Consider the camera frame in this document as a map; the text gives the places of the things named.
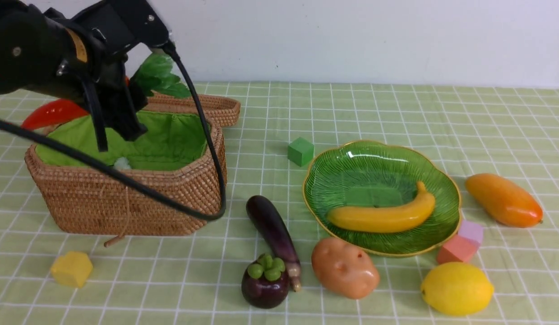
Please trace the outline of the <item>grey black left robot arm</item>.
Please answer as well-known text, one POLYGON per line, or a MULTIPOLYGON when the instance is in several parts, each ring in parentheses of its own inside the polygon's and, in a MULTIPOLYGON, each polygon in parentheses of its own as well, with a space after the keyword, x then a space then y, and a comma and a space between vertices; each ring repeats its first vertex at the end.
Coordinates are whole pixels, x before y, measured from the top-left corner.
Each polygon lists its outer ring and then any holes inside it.
POLYGON ((139 40, 117 4, 101 0, 69 19, 53 8, 0 0, 0 95, 28 90, 72 102, 93 117, 102 152, 107 128, 126 141, 147 132, 137 118, 147 96, 125 68, 139 40))

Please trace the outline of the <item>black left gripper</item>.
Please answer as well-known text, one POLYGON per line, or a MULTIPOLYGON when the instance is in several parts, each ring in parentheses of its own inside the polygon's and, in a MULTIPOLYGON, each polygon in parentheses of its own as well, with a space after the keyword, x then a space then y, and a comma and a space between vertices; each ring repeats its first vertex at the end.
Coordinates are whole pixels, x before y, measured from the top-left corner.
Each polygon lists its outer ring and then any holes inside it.
POLYGON ((66 27, 65 33, 69 41, 58 97, 90 112, 98 150, 108 151, 105 126, 126 141, 145 134, 136 113, 148 99, 125 69, 127 53, 139 40, 127 27, 66 27))

